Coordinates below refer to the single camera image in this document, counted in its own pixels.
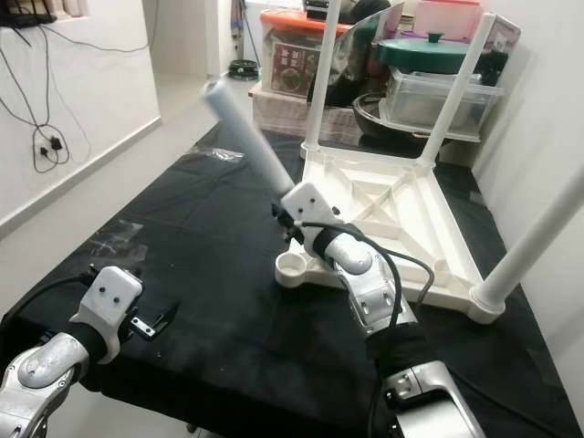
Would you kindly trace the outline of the white plastic table leg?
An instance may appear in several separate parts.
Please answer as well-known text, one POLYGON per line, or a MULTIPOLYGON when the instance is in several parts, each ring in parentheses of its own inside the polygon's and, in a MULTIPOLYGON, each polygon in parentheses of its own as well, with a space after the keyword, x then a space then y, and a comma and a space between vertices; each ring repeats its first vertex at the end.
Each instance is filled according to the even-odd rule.
POLYGON ((339 0, 327 0, 326 26, 320 51, 318 52, 318 67, 314 80, 313 99, 310 101, 308 117, 306 118, 306 138, 301 145, 301 157, 307 158, 310 151, 318 151, 320 133, 324 125, 324 113, 329 86, 330 71, 332 71, 333 53, 337 47, 337 29, 339 24, 339 0))
POLYGON ((455 76, 454 84, 449 93, 447 93, 446 100, 443 102, 442 111, 439 112, 439 117, 433 126, 429 139, 425 143, 424 149, 420 157, 414 159, 414 170, 422 172, 425 170, 432 170, 435 165, 435 159, 446 141, 446 135, 449 134, 449 129, 452 120, 458 110, 459 105, 462 104, 464 92, 468 85, 470 85, 470 78, 475 71, 476 64, 478 64, 480 55, 483 54, 485 41, 495 24, 497 19, 496 13, 485 12, 481 18, 479 25, 476 27, 470 47, 467 48, 467 53, 464 54, 464 61, 460 67, 458 74, 455 76))
POLYGON ((476 324, 496 321, 507 309, 507 300, 520 287, 523 276, 562 234, 581 207, 584 207, 584 166, 568 179, 566 188, 537 216, 483 283, 470 289, 471 307, 467 309, 467 317, 476 324))
POLYGON ((222 125, 237 138, 239 146, 245 150, 246 158, 259 172, 260 179, 266 183, 268 191, 281 199, 295 188, 291 175, 280 162, 270 142, 262 131, 252 125, 249 114, 245 112, 239 99, 233 96, 229 84, 224 80, 214 80, 204 85, 202 96, 222 125))

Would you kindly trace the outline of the black tablecloth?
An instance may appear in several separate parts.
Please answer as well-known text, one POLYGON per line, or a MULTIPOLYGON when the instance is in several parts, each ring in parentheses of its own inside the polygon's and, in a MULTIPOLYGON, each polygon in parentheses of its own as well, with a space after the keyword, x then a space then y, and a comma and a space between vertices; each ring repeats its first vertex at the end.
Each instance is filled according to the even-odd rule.
MULTIPOLYGON (((434 172, 488 274, 505 248, 478 183, 456 164, 434 172)), ((85 288, 59 281, 91 266, 127 266, 141 276, 137 306, 147 321, 171 303, 181 304, 178 316, 153 341, 122 345, 112 363, 88 372, 85 389, 172 417, 179 433, 191 424, 234 438, 367 437, 374 364, 345 292, 276 283, 272 267, 287 243, 268 209, 266 185, 246 160, 183 155, 105 223, 143 224, 135 241, 149 247, 145 259, 85 255, 84 238, 36 284, 56 287, 6 317, 5 355, 67 325, 85 288)), ((417 312, 439 359, 473 387, 558 437, 584 438, 522 291, 492 325, 430 306, 417 312)), ((71 402, 83 395, 74 388, 71 402)))

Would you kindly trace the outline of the crumpled clear tape piece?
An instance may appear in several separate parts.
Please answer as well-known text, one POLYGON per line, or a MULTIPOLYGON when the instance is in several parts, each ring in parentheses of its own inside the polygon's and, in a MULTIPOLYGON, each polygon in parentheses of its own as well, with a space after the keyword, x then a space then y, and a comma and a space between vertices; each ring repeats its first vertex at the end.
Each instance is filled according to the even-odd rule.
POLYGON ((230 151, 226 149, 205 149, 204 146, 195 145, 188 151, 188 155, 193 155, 193 157, 202 157, 218 160, 219 162, 230 162, 237 163, 241 162, 245 158, 245 154, 241 151, 230 151))

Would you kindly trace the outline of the flat clear tape patch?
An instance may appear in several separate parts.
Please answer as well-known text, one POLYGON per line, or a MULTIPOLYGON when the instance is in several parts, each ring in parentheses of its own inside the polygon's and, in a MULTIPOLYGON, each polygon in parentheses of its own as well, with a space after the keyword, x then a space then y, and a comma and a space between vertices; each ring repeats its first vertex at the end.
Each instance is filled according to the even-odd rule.
POLYGON ((143 224, 114 218, 103 225, 85 243, 84 254, 92 257, 112 257, 137 263, 145 259, 149 247, 135 241, 143 224))

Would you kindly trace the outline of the patterned cloth covered bench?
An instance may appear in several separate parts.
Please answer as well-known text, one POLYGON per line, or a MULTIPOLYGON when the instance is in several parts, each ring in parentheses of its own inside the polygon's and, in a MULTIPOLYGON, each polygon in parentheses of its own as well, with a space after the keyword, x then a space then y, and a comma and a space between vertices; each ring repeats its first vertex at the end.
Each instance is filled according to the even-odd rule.
MULTIPOLYGON (((263 90, 255 85, 247 91, 252 103, 252 117, 260 130, 304 138, 308 134, 309 104, 304 99, 295 99, 279 93, 263 90)), ((356 122, 351 108, 325 106, 318 130, 319 141, 332 141, 356 145, 362 130, 356 122)))

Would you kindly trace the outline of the white plastic table top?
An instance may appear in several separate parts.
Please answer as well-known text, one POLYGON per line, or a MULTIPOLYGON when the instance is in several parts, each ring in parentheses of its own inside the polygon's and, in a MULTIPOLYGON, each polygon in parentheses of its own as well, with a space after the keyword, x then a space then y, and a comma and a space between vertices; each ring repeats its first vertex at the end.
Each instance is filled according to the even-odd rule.
POLYGON ((417 172, 413 164, 414 159, 321 147, 305 158, 300 182, 320 189, 339 209, 342 223, 385 249, 421 260, 422 266, 396 260, 404 299, 467 316, 470 289, 483 276, 433 171, 417 172))

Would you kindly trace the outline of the brown printed carton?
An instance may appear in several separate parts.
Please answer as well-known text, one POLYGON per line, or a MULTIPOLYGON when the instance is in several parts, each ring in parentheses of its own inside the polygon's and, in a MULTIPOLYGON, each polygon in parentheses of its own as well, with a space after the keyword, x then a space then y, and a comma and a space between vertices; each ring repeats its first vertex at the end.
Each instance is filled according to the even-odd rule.
POLYGON ((275 93, 305 97, 313 87, 318 51, 313 47, 276 42, 272 46, 270 88, 275 93))

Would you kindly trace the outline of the shiny black plastic bag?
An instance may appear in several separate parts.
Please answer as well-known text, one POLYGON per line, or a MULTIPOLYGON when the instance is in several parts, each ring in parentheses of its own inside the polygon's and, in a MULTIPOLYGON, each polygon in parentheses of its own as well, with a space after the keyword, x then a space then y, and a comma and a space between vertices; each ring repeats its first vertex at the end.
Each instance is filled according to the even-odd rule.
POLYGON ((377 43, 398 33, 404 4, 391 0, 341 0, 339 21, 350 24, 335 41, 326 104, 349 106, 362 95, 369 78, 380 70, 374 58, 377 43))

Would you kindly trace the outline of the clear plastic food container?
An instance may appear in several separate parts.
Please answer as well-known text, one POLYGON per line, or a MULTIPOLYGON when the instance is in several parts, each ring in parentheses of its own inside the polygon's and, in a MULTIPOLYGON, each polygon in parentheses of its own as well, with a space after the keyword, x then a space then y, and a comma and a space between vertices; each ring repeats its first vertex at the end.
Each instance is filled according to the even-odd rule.
MULTIPOLYGON (((485 118, 492 113, 496 103, 505 95, 505 89, 476 83, 477 75, 464 89, 462 101, 446 137, 451 141, 479 142, 485 118)), ((380 116, 390 125, 417 133, 433 132, 441 116, 447 96, 454 88, 454 75, 391 70, 387 92, 379 104, 380 116)))

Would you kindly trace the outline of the small black appliance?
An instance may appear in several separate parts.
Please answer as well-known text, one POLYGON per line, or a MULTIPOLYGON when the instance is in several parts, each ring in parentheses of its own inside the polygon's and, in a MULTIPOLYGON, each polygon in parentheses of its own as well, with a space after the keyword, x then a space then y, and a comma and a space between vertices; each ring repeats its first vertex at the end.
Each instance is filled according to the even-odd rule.
POLYGON ((324 22, 329 17, 330 0, 303 0, 303 9, 309 20, 324 22))

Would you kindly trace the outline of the green round pot lid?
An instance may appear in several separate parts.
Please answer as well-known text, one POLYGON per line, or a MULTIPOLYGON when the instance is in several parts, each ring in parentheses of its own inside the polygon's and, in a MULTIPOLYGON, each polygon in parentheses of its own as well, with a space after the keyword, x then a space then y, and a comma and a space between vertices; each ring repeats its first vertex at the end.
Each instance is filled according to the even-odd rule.
POLYGON ((458 74, 470 45, 442 39, 441 33, 421 38, 393 38, 376 43, 376 62, 392 68, 425 74, 458 74))

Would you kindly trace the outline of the pink purple container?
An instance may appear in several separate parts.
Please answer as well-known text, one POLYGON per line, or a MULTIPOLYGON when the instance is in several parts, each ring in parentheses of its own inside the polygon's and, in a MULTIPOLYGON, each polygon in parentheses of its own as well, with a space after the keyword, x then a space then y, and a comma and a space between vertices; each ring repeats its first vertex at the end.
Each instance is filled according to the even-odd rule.
POLYGON ((483 12, 479 0, 420 0, 414 7, 412 34, 441 33, 442 40, 468 43, 483 12))

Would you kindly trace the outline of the dark green tray with label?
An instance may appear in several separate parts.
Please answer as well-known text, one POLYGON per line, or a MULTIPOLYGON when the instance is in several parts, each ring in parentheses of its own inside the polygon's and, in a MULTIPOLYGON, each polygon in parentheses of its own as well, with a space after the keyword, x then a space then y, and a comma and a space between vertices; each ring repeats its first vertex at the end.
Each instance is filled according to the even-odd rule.
POLYGON ((517 25, 496 14, 478 63, 481 84, 495 87, 499 83, 520 37, 521 30, 517 25))

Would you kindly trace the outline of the black wifi router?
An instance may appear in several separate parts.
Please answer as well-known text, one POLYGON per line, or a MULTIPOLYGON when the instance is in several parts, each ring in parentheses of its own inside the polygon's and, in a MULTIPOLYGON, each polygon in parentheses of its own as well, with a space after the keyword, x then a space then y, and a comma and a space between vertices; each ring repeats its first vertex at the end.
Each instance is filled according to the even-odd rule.
POLYGON ((51 0, 0 0, 0 26, 25 28, 55 21, 56 8, 51 0))

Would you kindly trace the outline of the black wall power plug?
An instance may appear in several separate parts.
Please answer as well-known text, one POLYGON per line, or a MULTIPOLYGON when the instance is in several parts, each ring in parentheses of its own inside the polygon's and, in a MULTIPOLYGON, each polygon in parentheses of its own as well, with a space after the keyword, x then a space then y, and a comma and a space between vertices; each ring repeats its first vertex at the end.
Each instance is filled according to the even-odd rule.
POLYGON ((56 137, 56 135, 50 135, 50 137, 45 137, 43 145, 40 147, 40 153, 43 157, 49 157, 49 155, 59 157, 65 149, 66 146, 64 146, 61 138, 56 137))

